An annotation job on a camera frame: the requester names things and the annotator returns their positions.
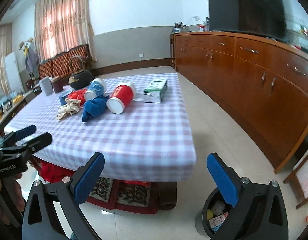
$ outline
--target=brown canister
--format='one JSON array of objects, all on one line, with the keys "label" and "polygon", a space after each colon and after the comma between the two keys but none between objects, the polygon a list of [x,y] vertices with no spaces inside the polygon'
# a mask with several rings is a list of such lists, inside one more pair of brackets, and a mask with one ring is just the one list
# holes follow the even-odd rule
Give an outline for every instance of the brown canister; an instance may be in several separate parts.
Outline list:
[{"label": "brown canister", "polygon": [[62,85],[62,81],[61,81],[61,77],[60,76],[54,77],[51,80],[51,83],[52,83],[52,86],[53,86],[53,89],[54,89],[55,93],[59,93],[59,92],[61,92],[63,90],[63,85]]}]

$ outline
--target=white door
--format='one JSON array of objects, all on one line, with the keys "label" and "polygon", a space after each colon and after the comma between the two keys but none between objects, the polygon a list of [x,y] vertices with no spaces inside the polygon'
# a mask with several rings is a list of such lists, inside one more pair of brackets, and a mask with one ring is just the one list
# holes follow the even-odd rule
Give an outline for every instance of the white door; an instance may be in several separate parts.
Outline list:
[{"label": "white door", "polygon": [[8,84],[10,85],[11,92],[15,90],[21,90],[24,92],[20,73],[18,72],[15,53],[12,52],[11,54],[7,55],[4,59],[4,62],[6,77]]}]

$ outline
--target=metal screw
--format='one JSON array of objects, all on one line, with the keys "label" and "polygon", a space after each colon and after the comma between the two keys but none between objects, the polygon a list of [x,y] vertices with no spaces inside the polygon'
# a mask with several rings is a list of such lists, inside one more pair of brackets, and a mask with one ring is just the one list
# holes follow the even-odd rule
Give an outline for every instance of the metal screw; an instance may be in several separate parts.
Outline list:
[{"label": "metal screw", "polygon": [[275,180],[273,180],[273,181],[271,182],[271,184],[272,184],[273,187],[278,187],[278,183],[277,183],[277,181],[275,181]]},{"label": "metal screw", "polygon": [[41,183],[41,181],[38,179],[38,180],[35,180],[35,181],[34,181],[33,185],[34,185],[34,186],[38,186],[40,183]]},{"label": "metal screw", "polygon": [[242,181],[244,184],[249,184],[249,183],[250,183],[250,180],[249,180],[249,178],[247,178],[247,177],[241,178],[241,181]]},{"label": "metal screw", "polygon": [[63,179],[62,179],[62,181],[64,182],[64,183],[67,183],[67,182],[69,182],[71,180],[71,178],[69,177],[69,176],[66,176],[66,177],[64,177]]}]

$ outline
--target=crumpled beige paper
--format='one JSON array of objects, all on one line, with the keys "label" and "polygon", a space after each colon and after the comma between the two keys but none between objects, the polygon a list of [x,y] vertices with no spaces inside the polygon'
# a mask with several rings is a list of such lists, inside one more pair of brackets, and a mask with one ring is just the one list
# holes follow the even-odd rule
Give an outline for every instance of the crumpled beige paper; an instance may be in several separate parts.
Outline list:
[{"label": "crumpled beige paper", "polygon": [[81,100],[66,98],[65,101],[67,102],[67,104],[64,106],[60,106],[60,108],[58,109],[58,114],[56,115],[56,119],[58,121],[60,121],[62,118],[69,114],[73,115],[79,111]]}]

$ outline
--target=potted plant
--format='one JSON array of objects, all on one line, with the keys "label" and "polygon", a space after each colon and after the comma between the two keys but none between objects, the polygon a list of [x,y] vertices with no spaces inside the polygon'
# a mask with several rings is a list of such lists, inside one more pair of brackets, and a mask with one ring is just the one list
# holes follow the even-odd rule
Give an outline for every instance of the potted plant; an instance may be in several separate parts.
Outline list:
[{"label": "potted plant", "polygon": [[174,23],[172,33],[181,33],[186,25],[183,22]]}]

